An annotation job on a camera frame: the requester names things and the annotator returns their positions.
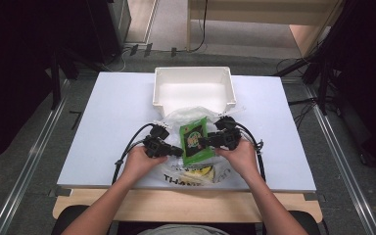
person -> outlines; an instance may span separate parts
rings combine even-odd
[[[225,157],[249,185],[268,234],[307,234],[261,178],[252,143],[241,139],[235,150],[215,149],[215,152]],[[123,173],[117,181],[92,206],[81,213],[63,234],[106,234],[127,192],[155,165],[166,160],[167,157],[148,158],[144,147],[134,147],[129,152]]]

cable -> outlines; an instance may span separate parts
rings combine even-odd
[[[140,144],[138,142],[136,142],[135,144],[132,145],[132,142],[133,140],[136,138],[136,136],[143,130],[145,129],[146,127],[148,126],[155,126],[153,123],[148,123],[148,124],[145,124],[143,125],[142,127],[139,128],[138,131],[136,131],[136,133],[133,135],[133,137],[130,139],[129,143],[127,144],[126,148],[124,149],[123,151],[123,154],[121,155],[120,159],[115,163],[116,165],[116,170],[115,170],[115,174],[113,176],[113,180],[112,180],[112,185],[116,182],[117,178],[118,178],[118,172],[120,170],[120,167],[121,165],[123,164],[123,159],[124,157],[126,157],[127,153],[129,153],[129,151],[134,147],[136,146],[137,144]]]
[[[309,113],[310,110],[315,106],[316,106],[316,103],[314,103],[314,102],[306,104],[304,106],[304,108],[301,110],[301,114],[294,118],[295,124],[297,125],[297,129],[299,129],[299,127],[301,127],[301,123],[304,120],[306,114]]]
[[[240,132],[243,134],[244,138],[246,138],[249,142],[253,143],[252,138],[247,134],[247,132],[244,129],[240,128]]]
[[[118,57],[118,54],[114,54],[113,56],[112,56],[112,59],[109,61],[109,62],[107,62],[106,64],[103,64],[103,66],[108,66],[109,64],[111,64],[116,58]]]
[[[238,126],[240,126],[241,128],[243,128],[244,131],[246,131],[246,133],[250,136],[250,138],[252,138],[253,140],[253,145],[255,146],[255,149],[256,149],[256,154],[258,155],[258,167],[260,169],[260,175],[261,175],[261,178],[265,180],[265,173],[264,173],[264,165],[263,165],[263,159],[261,157],[261,152],[260,152],[260,149],[261,149],[261,145],[262,145],[262,142],[257,142],[255,137],[253,136],[252,132],[250,132],[249,129],[246,128],[246,126],[240,124],[239,122],[236,122],[236,121],[231,121],[231,120],[225,120],[225,121],[222,121],[222,123],[231,123],[231,124],[236,124]]]
[[[304,100],[300,100],[300,101],[289,101],[288,105],[294,106],[294,105],[303,104],[303,103],[307,103],[307,102],[316,102],[316,98],[312,97],[312,98],[308,98],[308,99],[304,99]]]
[[[206,30],[203,29],[203,27],[201,26],[201,20],[200,19],[198,19],[198,26],[200,27],[200,31],[203,34],[203,37],[205,38],[206,37]],[[207,51],[207,49],[209,48],[209,45],[207,43],[205,43],[205,45],[206,45],[206,48],[201,53]]]
[[[126,68],[126,61],[124,60],[124,57],[123,57],[123,55],[124,55],[124,53],[126,53],[126,52],[128,52],[128,51],[131,51],[131,50],[124,50],[122,53],[121,53],[121,55],[120,55],[120,58],[121,58],[121,60],[123,61],[123,68],[121,68],[121,70],[119,70],[119,71],[123,71],[125,68]],[[104,67],[106,70],[108,70],[108,71],[114,71],[114,70],[111,70],[111,69],[109,69],[108,67],[107,67],[107,65],[105,65],[105,64],[102,64],[102,67]]]
[[[323,228],[325,228],[326,235],[329,235],[329,228],[328,228],[328,225],[326,224],[325,219],[322,219],[322,224],[323,224]]]
[[[296,59],[296,58],[287,58],[287,59],[283,59],[283,60],[281,60],[279,63],[277,63],[277,65],[276,65],[276,72],[279,72],[279,66],[280,66],[280,64],[282,64],[282,63],[285,62],[285,61],[292,60],[292,59]]]
[[[206,20],[207,20],[207,6],[209,5],[209,0],[206,0],[206,9],[204,10],[204,19],[203,19],[203,40],[201,41],[201,44],[195,48],[194,50],[190,50],[188,51],[189,53],[193,53],[193,52],[196,52],[198,51],[198,49],[200,49],[203,44],[204,44],[204,41],[206,40]]]

power cord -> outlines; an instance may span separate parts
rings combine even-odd
[[[203,40],[201,41],[201,44],[195,48],[194,50],[188,51],[189,53],[193,53],[198,51],[204,44],[204,41],[206,40],[206,20],[207,20],[207,6],[209,5],[209,0],[206,0],[206,8],[204,10],[204,19],[203,19]]]
[[[302,121],[304,120],[306,114],[309,113],[315,106],[316,103],[314,102],[306,104],[304,108],[301,110],[301,114],[294,118],[297,129],[301,127]]]
[[[264,173],[264,165],[263,165],[263,159],[262,159],[262,156],[261,156],[261,151],[260,149],[262,148],[263,146],[263,143],[260,141],[260,142],[257,142],[255,137],[253,136],[252,132],[250,132],[249,129],[246,128],[246,126],[240,124],[239,122],[237,121],[232,121],[232,120],[222,120],[220,123],[227,123],[227,124],[234,124],[234,125],[238,125],[241,127],[241,129],[243,131],[245,131],[249,137],[252,139],[252,143],[253,143],[253,146],[255,147],[255,150],[256,150],[256,154],[258,155],[258,167],[259,167],[259,170],[260,170],[260,175],[261,175],[261,178],[266,181],[265,179],[265,173]]]
[[[322,219],[322,225],[323,225],[323,228],[325,228],[326,235],[329,235],[329,228],[325,222],[325,219]]]
[[[200,14],[201,14],[200,8],[198,8],[198,15],[200,15]],[[200,19],[198,19],[198,26],[200,27],[200,31],[203,34],[203,38],[206,38],[206,30],[203,29],[203,27],[201,26],[201,20]],[[209,45],[205,41],[204,41],[204,44],[206,45],[206,48],[202,52],[207,51],[207,49],[209,48]]]
[[[126,52],[129,52],[129,51],[131,51],[131,49],[123,50],[123,52],[121,53],[121,55],[120,55],[120,59],[123,61],[123,68],[121,68],[121,69],[118,70],[118,71],[124,71],[124,69],[126,69],[126,61],[124,60],[123,55],[124,55]],[[115,71],[115,70],[111,70],[111,69],[109,69],[109,68],[107,67],[107,65],[109,65],[109,64],[111,64],[111,63],[112,63],[112,62],[109,62],[109,63],[107,63],[106,65],[105,65],[105,64],[102,64],[102,67],[105,68],[105,69],[108,70],[108,71]]]
[[[145,129],[145,128],[148,127],[148,126],[152,126],[152,127],[154,127],[155,125],[154,125],[153,123],[148,123],[148,124],[145,124],[145,125],[143,125],[142,127],[140,127],[139,130],[136,131],[136,133],[135,133],[135,134],[133,135],[133,137],[130,139],[130,141],[129,141],[129,143],[127,144],[126,148],[124,149],[123,154],[121,155],[120,159],[115,163],[115,165],[116,165],[116,170],[115,170],[115,174],[114,174],[114,176],[113,176],[112,185],[116,182],[116,180],[117,180],[117,178],[118,178],[118,172],[120,171],[120,167],[121,167],[121,165],[123,165],[123,163],[124,163],[124,161],[123,161],[124,157],[126,157],[126,155],[129,153],[129,151],[130,151],[131,149],[133,149],[133,147],[135,147],[136,145],[138,145],[138,144],[141,143],[141,142],[139,141],[139,142],[136,142],[136,143],[132,144],[133,141],[134,141],[134,139],[139,135],[139,133],[140,133],[143,129]]]

plastic bag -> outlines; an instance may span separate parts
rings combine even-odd
[[[161,120],[171,127],[165,142],[181,148],[180,127],[203,118],[207,121],[207,132],[217,131],[214,125],[218,120],[217,115],[203,107],[184,108],[172,112]],[[211,152],[213,157],[192,164],[184,164],[182,158],[169,156],[167,162],[161,164],[164,181],[176,185],[202,186],[226,179],[234,169],[226,158],[216,156],[213,150]]]

